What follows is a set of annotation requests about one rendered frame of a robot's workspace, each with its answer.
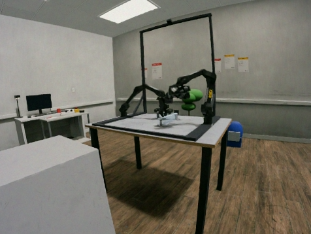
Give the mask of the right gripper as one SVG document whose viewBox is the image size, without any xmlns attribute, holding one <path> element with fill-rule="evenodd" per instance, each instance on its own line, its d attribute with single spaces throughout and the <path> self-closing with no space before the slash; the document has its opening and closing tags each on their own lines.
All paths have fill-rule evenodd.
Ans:
<svg viewBox="0 0 311 234">
<path fill-rule="evenodd" d="M 166 108 L 166 104 L 159 105 L 159 107 L 160 107 L 160 108 L 154 109 L 154 112 L 159 111 L 159 114 L 160 114 L 162 117 L 167 116 L 167 113 L 170 114 L 170 113 L 173 112 L 173 109 L 168 109 L 168 110 L 166 110 L 166 109 L 167 109 L 167 108 Z M 163 112 L 165 112 L 165 113 L 163 113 Z"/>
</svg>

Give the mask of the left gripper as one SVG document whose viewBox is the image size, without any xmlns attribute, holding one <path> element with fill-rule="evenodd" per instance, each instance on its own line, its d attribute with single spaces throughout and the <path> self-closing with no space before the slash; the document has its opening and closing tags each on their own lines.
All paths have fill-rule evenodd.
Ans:
<svg viewBox="0 0 311 234">
<path fill-rule="evenodd" d="M 173 98 L 177 98 L 177 99 L 189 99 L 190 98 L 189 91 L 185 95 L 180 95 L 180 94 L 178 94 L 178 95 L 169 95 L 169 93 L 167 92 L 166 96 L 167 96 L 167 100 L 168 101 L 172 101 Z"/>
</svg>

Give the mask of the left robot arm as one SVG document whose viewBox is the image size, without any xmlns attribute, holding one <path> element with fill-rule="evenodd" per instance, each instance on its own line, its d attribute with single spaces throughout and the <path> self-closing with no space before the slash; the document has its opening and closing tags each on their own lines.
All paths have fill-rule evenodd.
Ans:
<svg viewBox="0 0 311 234">
<path fill-rule="evenodd" d="M 187 76 L 181 76 L 178 77 L 176 84 L 173 84 L 172 86 L 169 86 L 169 95 L 184 95 L 188 91 L 191 91 L 189 86 L 183 86 L 184 84 L 187 84 L 190 80 L 197 78 L 198 76 L 203 75 L 206 78 L 206 96 L 205 96 L 205 102 L 203 105 L 201 105 L 201 112 L 204 116 L 203 123 L 212 125 L 212 119 L 214 116 L 214 113 L 212 112 L 212 105 L 211 105 L 211 99 L 212 99 L 212 90 L 213 85 L 216 81 L 216 74 L 212 73 L 210 71 L 207 71 L 206 69 L 201 69 L 200 71 L 197 71 L 196 73 L 192 73 Z"/>
</svg>

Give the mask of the black metal camera frame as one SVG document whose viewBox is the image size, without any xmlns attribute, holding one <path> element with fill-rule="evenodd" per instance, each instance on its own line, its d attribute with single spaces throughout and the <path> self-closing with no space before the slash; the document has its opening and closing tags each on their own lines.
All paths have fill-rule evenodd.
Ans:
<svg viewBox="0 0 311 234">
<path fill-rule="evenodd" d="M 187 22 L 187 21 L 191 21 L 191 20 L 196 20 L 196 19 L 200 19 L 200 18 L 206 18 L 208 17 L 209 19 L 209 26 L 210 26 L 210 43 L 211 43 L 211 54 L 212 54 L 212 72 L 215 73 L 215 59 L 214 59 L 214 39 L 213 39 L 213 30 L 212 30 L 212 14 L 208 13 L 208 14 L 202 14 L 202 15 L 198 15 L 198 16 L 193 16 L 190 18 L 184 18 L 181 20 L 177 20 L 174 21 L 172 24 L 161 24 L 161 25 L 157 25 L 155 27 L 151 27 L 148 29 L 144 29 L 142 31 L 139 31 L 140 33 L 140 56 L 141 56 L 141 71 L 142 71 L 142 84 L 145 84 L 145 70 L 144 70 L 144 42 L 143 42 L 143 33 L 147 32 L 147 31 L 151 31 L 151 30 L 155 30 L 155 29 L 159 29 L 162 27 L 166 27 L 169 25 L 174 25 L 174 24 L 179 24 L 182 22 Z M 216 115 L 216 82 L 213 85 L 213 96 L 212 96 L 212 109 L 213 109 L 213 113 Z M 142 90 L 142 97 L 140 98 L 140 101 L 138 102 L 134 112 L 132 115 L 134 115 L 139 107 L 139 105 L 141 104 L 143 100 L 143 108 L 144 108 L 144 112 L 145 114 L 147 113 L 147 108 L 146 108 L 146 89 Z"/>
</svg>

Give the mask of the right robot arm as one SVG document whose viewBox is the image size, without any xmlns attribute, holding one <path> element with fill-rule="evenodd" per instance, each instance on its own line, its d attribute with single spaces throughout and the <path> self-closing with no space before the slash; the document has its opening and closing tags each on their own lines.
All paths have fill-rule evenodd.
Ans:
<svg viewBox="0 0 311 234">
<path fill-rule="evenodd" d="M 158 98 L 156 100 L 159 100 L 160 105 L 163 105 L 166 103 L 166 108 L 169 108 L 169 105 L 167 105 L 167 104 L 172 104 L 173 101 L 167 100 L 167 96 L 165 96 L 166 94 L 164 91 L 159 91 L 159 90 L 156 90 L 147 84 L 143 84 L 141 86 L 136 86 L 133 90 L 133 93 L 129 97 L 129 99 L 120 107 L 120 109 L 119 109 L 119 111 L 121 112 L 120 117 L 126 117 L 127 116 L 127 109 L 130 107 L 129 104 L 132 102 L 132 100 L 135 98 L 135 96 L 145 88 L 147 90 L 150 90 L 151 92 L 154 92 L 158 96 Z"/>
</svg>

